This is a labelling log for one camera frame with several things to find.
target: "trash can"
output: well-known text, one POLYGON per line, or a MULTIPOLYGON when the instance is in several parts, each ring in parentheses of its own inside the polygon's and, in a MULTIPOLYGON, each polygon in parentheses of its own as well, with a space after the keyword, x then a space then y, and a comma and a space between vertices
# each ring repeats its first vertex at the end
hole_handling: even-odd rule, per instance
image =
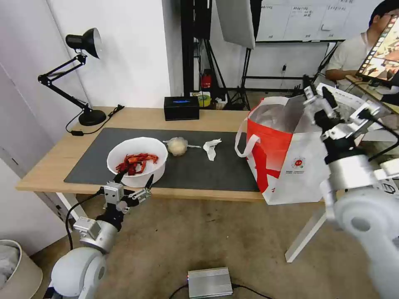
POLYGON ((0 245, 17 248, 20 254, 14 273, 7 280, 4 287, 0 289, 0 298, 32 298, 42 283, 42 269, 28 257, 19 243, 13 240, 0 240, 0 245))

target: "bag handle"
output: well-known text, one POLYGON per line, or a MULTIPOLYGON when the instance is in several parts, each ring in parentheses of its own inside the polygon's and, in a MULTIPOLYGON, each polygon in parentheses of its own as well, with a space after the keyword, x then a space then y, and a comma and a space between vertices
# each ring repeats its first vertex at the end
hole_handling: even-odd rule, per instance
POLYGON ((242 128, 244 127, 244 123, 248 120, 248 118, 245 118, 241 125, 240 128, 238 129, 237 135, 236 135, 236 143, 234 145, 234 148, 236 150, 236 153, 239 157, 245 158, 248 157, 248 155, 252 152, 254 149, 255 144, 260 140, 258 136, 255 134, 251 136, 251 138, 248 140, 248 143, 246 144, 246 147, 244 149, 244 152, 241 153, 240 150, 238 149, 238 143, 240 142, 241 134, 242 134, 242 128))

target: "red and white bag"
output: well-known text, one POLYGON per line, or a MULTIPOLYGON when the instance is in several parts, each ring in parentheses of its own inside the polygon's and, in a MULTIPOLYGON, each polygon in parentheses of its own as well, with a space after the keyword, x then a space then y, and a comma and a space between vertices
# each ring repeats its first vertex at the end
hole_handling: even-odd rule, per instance
POLYGON ((303 96, 264 98, 242 122, 235 142, 268 204, 317 202, 329 176, 321 129, 303 114, 303 96), (246 148, 238 143, 247 122, 246 148))

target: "bag logo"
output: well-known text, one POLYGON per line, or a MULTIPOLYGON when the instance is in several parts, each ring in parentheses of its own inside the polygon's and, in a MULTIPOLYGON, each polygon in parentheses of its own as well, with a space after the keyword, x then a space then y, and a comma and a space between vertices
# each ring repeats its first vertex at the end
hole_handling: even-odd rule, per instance
POLYGON ((292 168, 303 168, 305 166, 305 159, 302 157, 295 158, 292 163, 292 168))

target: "lamp base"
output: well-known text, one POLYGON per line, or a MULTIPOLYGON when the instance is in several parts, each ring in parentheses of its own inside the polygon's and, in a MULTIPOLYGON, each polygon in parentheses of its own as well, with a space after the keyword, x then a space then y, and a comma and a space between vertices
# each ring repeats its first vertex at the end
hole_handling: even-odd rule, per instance
POLYGON ((105 121, 107 116, 101 110, 86 110, 79 116, 79 123, 84 126, 98 125, 105 121))

